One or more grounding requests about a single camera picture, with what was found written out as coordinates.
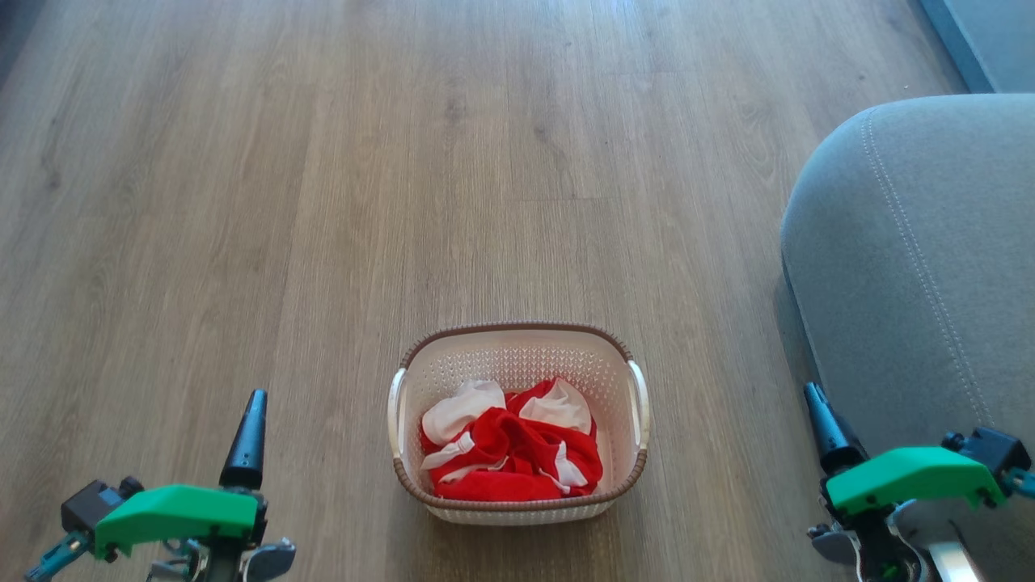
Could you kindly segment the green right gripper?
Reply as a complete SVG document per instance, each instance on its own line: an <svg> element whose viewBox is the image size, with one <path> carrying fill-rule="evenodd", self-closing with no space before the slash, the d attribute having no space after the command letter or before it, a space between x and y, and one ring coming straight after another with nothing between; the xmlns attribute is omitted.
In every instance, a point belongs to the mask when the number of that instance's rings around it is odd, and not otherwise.
<svg viewBox="0 0 1035 582"><path fill-rule="evenodd" d="M868 459L821 384L803 387L825 473L823 557L857 581L983 581L942 504L997 508L1006 500L986 466L943 447L901 447Z"/></svg>

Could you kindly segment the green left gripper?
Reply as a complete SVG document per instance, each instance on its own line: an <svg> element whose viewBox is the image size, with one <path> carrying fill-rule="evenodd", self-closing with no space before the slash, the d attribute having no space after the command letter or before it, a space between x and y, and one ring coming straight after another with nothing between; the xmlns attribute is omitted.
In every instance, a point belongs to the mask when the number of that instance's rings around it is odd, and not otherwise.
<svg viewBox="0 0 1035 582"><path fill-rule="evenodd" d="M267 409L268 394L252 391L219 486L261 489ZM134 494L94 527L94 556L112 561L141 544L186 542L204 553L193 559L193 581L239 581L244 553L258 548L266 530L266 501L247 490L170 485Z"/></svg>

